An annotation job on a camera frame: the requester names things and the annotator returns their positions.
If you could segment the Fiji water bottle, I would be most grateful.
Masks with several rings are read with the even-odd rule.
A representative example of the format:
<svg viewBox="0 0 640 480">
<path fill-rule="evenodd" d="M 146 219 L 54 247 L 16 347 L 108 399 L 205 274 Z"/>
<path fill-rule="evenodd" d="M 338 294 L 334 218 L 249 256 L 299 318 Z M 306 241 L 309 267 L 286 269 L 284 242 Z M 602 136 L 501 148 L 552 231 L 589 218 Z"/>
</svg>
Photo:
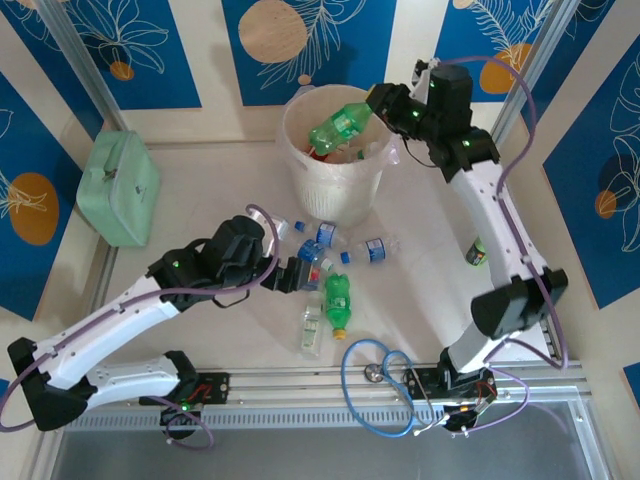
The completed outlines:
<svg viewBox="0 0 640 480">
<path fill-rule="evenodd" d="M 318 291 L 321 288 L 325 271 L 311 263 L 302 261 L 296 280 L 298 291 Z"/>
</svg>

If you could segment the wide aluminium extrusion rail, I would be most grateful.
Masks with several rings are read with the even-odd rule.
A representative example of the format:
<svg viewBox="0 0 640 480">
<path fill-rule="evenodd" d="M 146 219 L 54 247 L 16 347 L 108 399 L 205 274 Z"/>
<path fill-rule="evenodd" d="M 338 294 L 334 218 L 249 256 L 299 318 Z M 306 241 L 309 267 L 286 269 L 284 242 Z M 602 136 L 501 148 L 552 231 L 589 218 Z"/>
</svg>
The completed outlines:
<svg viewBox="0 0 640 480">
<path fill-rule="evenodd" d="M 391 374 L 406 386 L 414 401 L 425 402 L 426 393 L 435 404 L 462 405 L 481 400 L 512 400 L 530 392 L 540 399 L 557 399 L 564 394 L 589 395 L 591 389 L 581 366 L 572 364 L 565 371 L 555 370 L 539 362 L 511 362 L 498 364 L 482 371 L 470 381 L 448 390 L 438 381 L 433 365 L 414 367 L 395 364 Z M 340 367 L 319 369 L 244 369 L 236 371 L 198 370 L 198 374 L 227 374 L 229 380 L 220 388 L 226 402 L 232 405 L 245 402 L 278 408 L 282 405 L 324 405 L 344 400 Z M 157 397 L 165 397 L 185 377 L 167 356 L 140 364 L 99 365 L 86 374 L 71 393 L 86 400 L 90 408 L 137 399 L 152 405 Z M 396 392 L 385 382 L 369 383 L 364 367 L 347 367 L 347 382 L 352 401 L 365 404 L 390 399 Z"/>
</svg>

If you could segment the aluminium frame post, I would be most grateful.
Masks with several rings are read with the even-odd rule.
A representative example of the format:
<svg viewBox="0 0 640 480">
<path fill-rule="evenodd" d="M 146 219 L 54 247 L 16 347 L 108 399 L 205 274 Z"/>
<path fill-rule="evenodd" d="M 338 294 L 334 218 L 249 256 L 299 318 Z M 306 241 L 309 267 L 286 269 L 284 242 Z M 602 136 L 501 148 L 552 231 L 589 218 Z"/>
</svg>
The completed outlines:
<svg viewBox="0 0 640 480">
<path fill-rule="evenodd" d="M 112 130 L 129 129 L 108 85 L 64 6 L 58 0 L 33 0 L 35 8 L 94 106 Z"/>
<path fill-rule="evenodd" d="M 498 145 L 506 142 L 518 123 L 530 129 L 535 124 L 530 116 L 542 117 L 586 48 L 592 31 L 591 23 L 582 15 L 584 1 L 554 0 L 522 73 L 533 101 L 529 102 L 521 88 L 514 86 L 492 130 Z"/>
</svg>

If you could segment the clear bottle green white label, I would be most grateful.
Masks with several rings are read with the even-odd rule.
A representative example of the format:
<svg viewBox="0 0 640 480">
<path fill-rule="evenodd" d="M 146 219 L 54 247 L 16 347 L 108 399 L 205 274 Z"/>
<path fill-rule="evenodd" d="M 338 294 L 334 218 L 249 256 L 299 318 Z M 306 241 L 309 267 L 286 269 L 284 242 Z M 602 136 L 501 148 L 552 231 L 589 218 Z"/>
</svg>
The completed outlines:
<svg viewBox="0 0 640 480">
<path fill-rule="evenodd" d="M 323 331 L 323 294 L 310 292 L 302 315 L 300 350 L 304 355 L 317 357 Z"/>
</svg>

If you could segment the green capped dark bottle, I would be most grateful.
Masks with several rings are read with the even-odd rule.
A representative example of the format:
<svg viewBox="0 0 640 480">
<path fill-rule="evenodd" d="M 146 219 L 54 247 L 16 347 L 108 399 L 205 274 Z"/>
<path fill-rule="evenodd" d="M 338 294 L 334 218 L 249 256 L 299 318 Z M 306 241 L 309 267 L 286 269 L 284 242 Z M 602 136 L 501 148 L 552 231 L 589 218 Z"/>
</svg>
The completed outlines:
<svg viewBox="0 0 640 480">
<path fill-rule="evenodd" d="M 465 254 L 465 260 L 472 266 L 480 266 L 487 260 L 487 252 L 481 239 L 477 237 Z"/>
</svg>

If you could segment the blue stethoscope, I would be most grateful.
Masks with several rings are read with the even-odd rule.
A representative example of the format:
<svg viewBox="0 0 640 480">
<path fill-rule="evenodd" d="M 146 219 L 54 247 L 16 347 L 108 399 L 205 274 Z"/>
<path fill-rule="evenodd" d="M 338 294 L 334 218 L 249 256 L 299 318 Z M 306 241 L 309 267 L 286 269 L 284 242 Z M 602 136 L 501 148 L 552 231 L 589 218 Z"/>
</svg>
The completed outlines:
<svg viewBox="0 0 640 480">
<path fill-rule="evenodd" d="M 352 402 L 347 382 L 347 363 L 350 359 L 351 354 L 362 346 L 374 346 L 384 353 L 382 361 L 380 363 L 371 363 L 364 367 L 364 377 L 369 383 L 377 384 L 385 382 L 396 392 L 399 400 L 408 409 L 408 421 L 406 425 L 399 431 L 385 431 L 370 423 L 356 410 Z M 353 419 L 370 433 L 387 439 L 399 439 L 408 435 L 409 433 L 412 433 L 415 437 L 417 437 L 420 434 L 431 430 L 432 428 L 435 428 L 436 426 L 444 426 L 446 422 L 451 419 L 451 415 L 448 413 L 443 413 L 441 416 L 439 416 L 436 413 L 431 399 L 426 393 L 423 393 L 423 397 L 426 402 L 427 410 L 429 412 L 429 421 L 426 422 L 419 417 L 415 402 L 410 396 L 408 388 L 395 380 L 389 371 L 389 367 L 394 359 L 400 359 L 411 373 L 416 372 L 412 360 L 403 351 L 391 350 L 379 340 L 361 339 L 355 341 L 347 348 L 340 364 L 340 381 L 341 390 L 347 409 Z"/>
</svg>

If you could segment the translucent bin liner bag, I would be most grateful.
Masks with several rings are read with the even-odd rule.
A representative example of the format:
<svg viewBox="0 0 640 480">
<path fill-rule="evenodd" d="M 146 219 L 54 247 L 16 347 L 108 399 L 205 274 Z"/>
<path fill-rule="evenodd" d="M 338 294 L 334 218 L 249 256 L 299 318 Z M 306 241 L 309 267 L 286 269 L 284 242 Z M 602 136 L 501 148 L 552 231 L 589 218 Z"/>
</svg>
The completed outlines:
<svg viewBox="0 0 640 480">
<path fill-rule="evenodd" d="M 352 146 L 379 142 L 383 151 L 377 158 L 355 163 L 329 164 L 308 155 L 309 132 L 345 104 L 364 101 L 366 95 L 366 91 L 348 85 L 305 86 L 282 107 L 276 145 L 281 159 L 294 175 L 309 182 L 355 184 L 400 161 L 398 137 L 391 134 L 376 117 L 371 118 L 362 134 L 349 142 L 347 152 Z"/>
</svg>

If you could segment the blue capped blue label bottle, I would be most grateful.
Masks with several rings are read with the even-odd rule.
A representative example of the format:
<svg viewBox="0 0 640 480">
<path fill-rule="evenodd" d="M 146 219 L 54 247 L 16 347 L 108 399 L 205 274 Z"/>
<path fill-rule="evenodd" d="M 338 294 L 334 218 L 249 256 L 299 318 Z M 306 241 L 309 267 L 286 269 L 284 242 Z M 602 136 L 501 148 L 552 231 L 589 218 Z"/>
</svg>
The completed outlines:
<svg viewBox="0 0 640 480">
<path fill-rule="evenodd" d="M 400 241 L 396 236 L 381 236 L 350 245 L 340 253 L 343 265 L 377 264 L 389 260 L 400 250 Z"/>
<path fill-rule="evenodd" d="M 316 243 L 331 249 L 347 247 L 349 238 L 343 227 L 321 220 L 298 220 L 294 222 L 296 231 L 308 235 Z"/>
</svg>

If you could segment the white plastic bin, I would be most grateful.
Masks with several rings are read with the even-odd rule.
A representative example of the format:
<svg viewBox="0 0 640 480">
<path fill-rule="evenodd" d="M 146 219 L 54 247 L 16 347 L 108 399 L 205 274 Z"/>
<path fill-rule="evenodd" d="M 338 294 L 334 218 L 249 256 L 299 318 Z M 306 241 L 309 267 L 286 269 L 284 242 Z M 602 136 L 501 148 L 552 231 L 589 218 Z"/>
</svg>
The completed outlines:
<svg viewBox="0 0 640 480">
<path fill-rule="evenodd" d="M 350 163 L 347 148 L 346 154 L 341 155 L 341 163 Z M 293 190 L 304 212 L 317 219 L 351 227 L 362 223 L 368 217 L 383 170 L 355 184 L 309 182 L 294 175 L 291 169 L 290 172 L 293 177 Z"/>
</svg>

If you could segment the grey metal panel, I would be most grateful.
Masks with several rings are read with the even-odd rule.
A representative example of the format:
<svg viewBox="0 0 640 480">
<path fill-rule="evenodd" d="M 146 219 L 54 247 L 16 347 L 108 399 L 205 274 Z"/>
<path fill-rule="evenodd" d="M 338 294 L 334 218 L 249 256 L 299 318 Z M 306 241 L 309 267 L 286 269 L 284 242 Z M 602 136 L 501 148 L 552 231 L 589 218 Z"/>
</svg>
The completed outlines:
<svg viewBox="0 0 640 480">
<path fill-rule="evenodd" d="M 33 480 L 617 480 L 554 426 L 388 440 L 357 428 L 223 430 L 205 452 L 147 432 L 71 432 Z"/>
</svg>

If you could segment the mint green case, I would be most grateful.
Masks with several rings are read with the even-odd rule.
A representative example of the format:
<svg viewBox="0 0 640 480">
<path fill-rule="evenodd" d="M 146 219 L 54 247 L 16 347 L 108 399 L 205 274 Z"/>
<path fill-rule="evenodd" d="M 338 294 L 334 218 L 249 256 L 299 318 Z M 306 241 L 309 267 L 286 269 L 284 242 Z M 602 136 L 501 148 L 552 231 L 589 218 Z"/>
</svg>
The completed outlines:
<svg viewBox="0 0 640 480">
<path fill-rule="evenodd" d="M 113 247 L 142 247 L 151 232 L 160 172 L 134 131 L 99 133 L 76 193 L 81 213 Z"/>
</svg>

